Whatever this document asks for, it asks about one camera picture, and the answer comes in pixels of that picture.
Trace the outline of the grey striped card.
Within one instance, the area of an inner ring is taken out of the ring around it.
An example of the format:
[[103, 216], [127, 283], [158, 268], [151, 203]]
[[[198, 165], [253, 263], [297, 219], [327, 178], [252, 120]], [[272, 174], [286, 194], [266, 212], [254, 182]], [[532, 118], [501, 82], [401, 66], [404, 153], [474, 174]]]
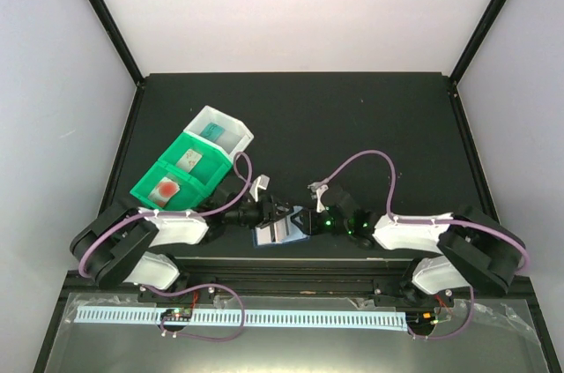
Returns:
[[281, 244], [289, 238], [290, 234], [291, 222], [287, 217], [285, 217], [280, 221], [276, 221], [269, 225], [256, 228], [256, 244], [259, 246]]

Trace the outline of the navy blue card holder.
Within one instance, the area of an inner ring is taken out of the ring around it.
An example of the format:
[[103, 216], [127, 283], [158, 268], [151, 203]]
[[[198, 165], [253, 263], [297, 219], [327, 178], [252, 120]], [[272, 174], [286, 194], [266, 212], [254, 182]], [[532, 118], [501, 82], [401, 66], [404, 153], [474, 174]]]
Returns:
[[300, 224], [292, 222], [292, 216], [271, 223], [261, 228], [255, 228], [253, 242], [256, 247], [286, 245], [294, 242], [307, 241], [309, 236], [300, 229]]

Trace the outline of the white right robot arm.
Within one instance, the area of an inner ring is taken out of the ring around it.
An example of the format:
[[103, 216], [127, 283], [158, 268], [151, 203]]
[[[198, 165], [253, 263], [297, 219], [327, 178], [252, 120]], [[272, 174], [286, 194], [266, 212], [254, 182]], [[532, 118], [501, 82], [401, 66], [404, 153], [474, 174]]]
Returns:
[[460, 287], [504, 296], [527, 262], [519, 238], [470, 206], [431, 216], [378, 214], [361, 209], [340, 188], [327, 190], [317, 203], [316, 209], [302, 208], [290, 217], [304, 235], [345, 235], [363, 250], [419, 253], [401, 280], [379, 287], [411, 306]]

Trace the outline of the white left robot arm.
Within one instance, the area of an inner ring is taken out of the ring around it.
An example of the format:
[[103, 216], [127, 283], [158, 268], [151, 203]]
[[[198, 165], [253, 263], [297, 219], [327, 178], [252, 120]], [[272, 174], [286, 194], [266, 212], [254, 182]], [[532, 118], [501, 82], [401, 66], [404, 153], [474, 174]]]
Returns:
[[234, 190], [221, 185], [195, 209], [181, 213], [146, 209], [133, 197], [122, 198], [74, 237], [70, 253], [79, 274], [101, 289], [140, 282], [178, 302], [188, 294], [189, 280], [172, 256], [152, 248], [208, 243], [228, 226], [258, 230], [294, 212], [290, 203], [266, 191], [235, 197]]

